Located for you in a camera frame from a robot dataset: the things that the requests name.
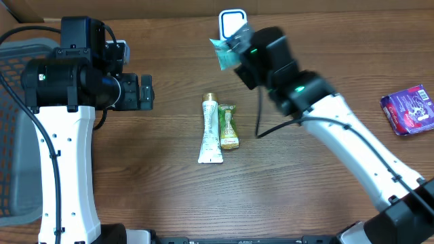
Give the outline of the purple sanitary pad pack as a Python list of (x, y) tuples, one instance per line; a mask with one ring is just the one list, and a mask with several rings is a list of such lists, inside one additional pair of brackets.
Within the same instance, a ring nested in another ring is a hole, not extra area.
[(384, 96), (380, 106), (398, 136), (433, 129), (433, 100), (423, 85)]

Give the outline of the white tube gold cap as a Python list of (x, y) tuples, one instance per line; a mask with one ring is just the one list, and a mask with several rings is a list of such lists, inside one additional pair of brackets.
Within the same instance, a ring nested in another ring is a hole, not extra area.
[(204, 131), (197, 162), (201, 164), (222, 163), (216, 94), (203, 95), (202, 110)]

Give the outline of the teal wet wipes pack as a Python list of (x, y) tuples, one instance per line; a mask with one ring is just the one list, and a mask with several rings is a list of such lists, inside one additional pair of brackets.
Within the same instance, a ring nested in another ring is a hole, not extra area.
[(210, 39), (211, 44), (214, 47), (214, 51), (218, 58), (218, 62), (221, 70), (227, 70), (229, 68), (234, 68), (239, 66), (241, 61), (239, 59), (239, 54), (235, 53), (226, 41)]

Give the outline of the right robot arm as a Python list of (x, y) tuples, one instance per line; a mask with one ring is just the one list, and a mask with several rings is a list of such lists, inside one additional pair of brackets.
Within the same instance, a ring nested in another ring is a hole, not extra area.
[(433, 236), (433, 181), (390, 152), (323, 77), (301, 70), (279, 27), (248, 24), (224, 40), (240, 61), (245, 85), (264, 87), (291, 122), (322, 141), (357, 178), (377, 214), (358, 221), (331, 243), (422, 243)]

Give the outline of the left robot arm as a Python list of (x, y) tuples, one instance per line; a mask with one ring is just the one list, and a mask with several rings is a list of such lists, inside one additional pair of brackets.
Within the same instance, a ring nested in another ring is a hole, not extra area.
[(94, 202), (92, 136), (98, 111), (151, 110), (150, 75), (125, 73), (127, 43), (103, 22), (61, 20), (60, 46), (22, 73), (24, 99), (37, 130), (43, 215), (40, 243), (144, 243), (149, 230), (102, 224)]

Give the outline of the green gold snack packet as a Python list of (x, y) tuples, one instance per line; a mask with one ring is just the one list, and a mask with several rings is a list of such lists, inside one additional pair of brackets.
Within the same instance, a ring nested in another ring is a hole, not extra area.
[(235, 109), (235, 105), (220, 104), (218, 106), (220, 145), (225, 150), (233, 150), (239, 147), (239, 136), (233, 118)]

